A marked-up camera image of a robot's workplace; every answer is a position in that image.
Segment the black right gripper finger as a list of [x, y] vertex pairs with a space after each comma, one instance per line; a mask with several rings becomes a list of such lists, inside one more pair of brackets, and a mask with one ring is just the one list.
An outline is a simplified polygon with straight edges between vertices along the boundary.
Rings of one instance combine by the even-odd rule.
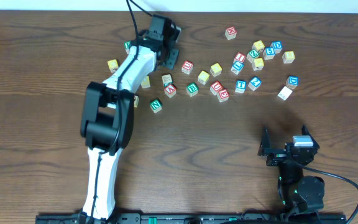
[[259, 155], [268, 155], [272, 150], [267, 128], [263, 128], [262, 140], [259, 147]]
[[314, 144], [314, 145], [317, 145], [318, 143], [315, 141], [315, 139], [313, 138], [313, 136], [310, 134], [308, 128], [306, 127], [306, 125], [303, 125], [302, 128], [301, 128], [301, 132], [302, 132], [302, 135], [303, 136], [309, 136], [310, 139], [311, 139], [311, 142]]

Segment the yellow O block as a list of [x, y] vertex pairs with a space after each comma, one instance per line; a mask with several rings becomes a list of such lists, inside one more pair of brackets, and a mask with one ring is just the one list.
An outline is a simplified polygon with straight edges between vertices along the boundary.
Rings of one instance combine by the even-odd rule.
[[150, 77], [147, 75], [141, 82], [142, 88], [150, 88]]

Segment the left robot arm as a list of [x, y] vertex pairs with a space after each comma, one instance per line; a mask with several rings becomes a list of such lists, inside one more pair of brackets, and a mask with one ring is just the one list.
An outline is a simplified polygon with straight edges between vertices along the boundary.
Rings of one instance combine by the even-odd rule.
[[154, 14], [149, 28], [135, 33], [113, 75], [87, 86], [80, 134], [88, 148], [89, 181], [79, 223], [107, 223], [114, 217], [118, 161], [133, 132], [135, 93], [159, 66], [174, 67], [180, 32], [171, 19]]

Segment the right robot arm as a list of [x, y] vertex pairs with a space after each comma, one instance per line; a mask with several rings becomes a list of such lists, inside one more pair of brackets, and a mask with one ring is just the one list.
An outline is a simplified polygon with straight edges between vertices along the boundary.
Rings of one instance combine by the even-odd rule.
[[324, 180], [303, 173], [303, 169], [314, 160], [319, 144], [306, 126], [302, 127], [300, 135], [292, 139], [283, 148], [274, 149], [264, 128], [258, 151], [259, 156], [266, 158], [267, 166], [278, 167], [278, 194], [285, 206], [279, 219], [285, 222], [297, 215], [317, 213], [324, 207]]

